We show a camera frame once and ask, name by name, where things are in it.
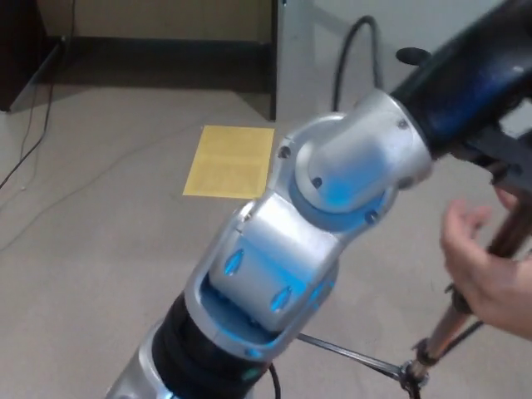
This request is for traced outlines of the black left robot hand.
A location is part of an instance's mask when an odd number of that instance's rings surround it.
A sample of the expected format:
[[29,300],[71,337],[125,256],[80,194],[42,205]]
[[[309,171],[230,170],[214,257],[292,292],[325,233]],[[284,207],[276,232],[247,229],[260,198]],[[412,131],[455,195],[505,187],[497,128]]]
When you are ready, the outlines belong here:
[[497,131],[531,96],[531,3],[503,1],[435,51],[392,91],[433,160]]

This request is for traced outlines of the person's bare hand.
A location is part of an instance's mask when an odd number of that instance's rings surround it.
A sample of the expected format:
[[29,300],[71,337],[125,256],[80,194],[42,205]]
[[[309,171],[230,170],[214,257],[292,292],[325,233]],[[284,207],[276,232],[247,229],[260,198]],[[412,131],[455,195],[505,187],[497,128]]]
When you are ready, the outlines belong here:
[[530,340],[531,257],[504,259],[483,249],[475,237],[489,218],[485,206],[448,204],[441,225],[446,271],[482,322]]

